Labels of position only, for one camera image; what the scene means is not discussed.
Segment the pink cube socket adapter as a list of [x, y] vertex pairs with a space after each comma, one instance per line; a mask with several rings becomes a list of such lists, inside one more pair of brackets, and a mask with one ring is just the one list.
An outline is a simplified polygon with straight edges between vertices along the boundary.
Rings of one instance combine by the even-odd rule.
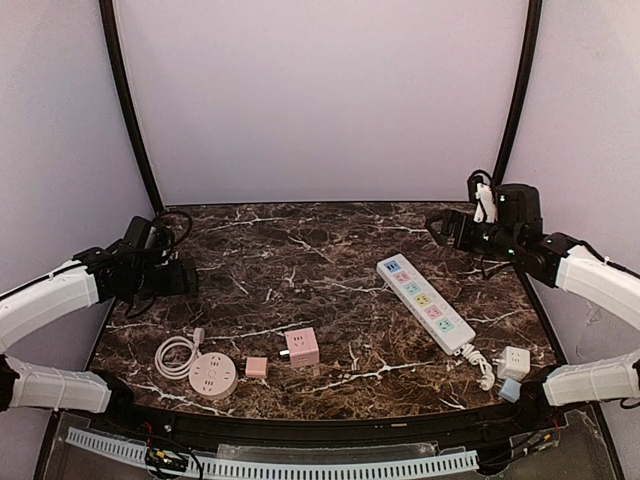
[[287, 346], [279, 355], [288, 357], [292, 368], [300, 369], [320, 362], [319, 346], [312, 327], [287, 331], [285, 340]]

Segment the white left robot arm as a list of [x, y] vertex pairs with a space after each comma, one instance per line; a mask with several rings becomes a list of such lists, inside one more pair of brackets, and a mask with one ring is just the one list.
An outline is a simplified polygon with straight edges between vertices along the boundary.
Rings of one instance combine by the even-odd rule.
[[53, 271], [1, 296], [1, 409], [77, 410], [123, 414], [134, 394], [116, 375], [34, 365], [9, 355], [30, 334], [73, 312], [118, 300], [193, 294], [198, 274], [176, 248], [187, 239], [154, 218], [134, 217], [124, 236], [91, 247]]

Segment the white multicolour power strip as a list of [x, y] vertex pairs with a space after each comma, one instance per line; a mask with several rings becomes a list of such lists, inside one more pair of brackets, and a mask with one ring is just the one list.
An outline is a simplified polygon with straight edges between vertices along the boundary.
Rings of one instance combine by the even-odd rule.
[[473, 345], [476, 331], [402, 254], [376, 264], [376, 271], [436, 344], [451, 356], [461, 356], [480, 370], [483, 391], [495, 384], [490, 362]]

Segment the white cube socket adapter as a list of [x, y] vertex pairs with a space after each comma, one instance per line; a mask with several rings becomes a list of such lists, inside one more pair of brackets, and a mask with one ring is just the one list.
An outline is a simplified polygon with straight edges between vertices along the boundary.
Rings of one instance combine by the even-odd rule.
[[512, 379], [521, 382], [530, 373], [530, 351], [519, 347], [507, 346], [495, 361], [495, 365], [498, 379]]

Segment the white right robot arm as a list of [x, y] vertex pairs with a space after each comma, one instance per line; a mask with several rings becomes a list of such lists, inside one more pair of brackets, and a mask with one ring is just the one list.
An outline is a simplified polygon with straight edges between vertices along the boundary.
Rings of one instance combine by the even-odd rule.
[[[469, 198], [473, 212], [446, 209], [427, 221], [438, 244], [507, 262], [550, 288], [580, 296], [638, 327], [638, 274], [585, 240], [545, 233], [535, 187], [472, 180]], [[639, 353], [557, 367], [525, 383], [521, 397], [550, 407], [619, 401], [622, 408], [634, 409], [639, 405]]]

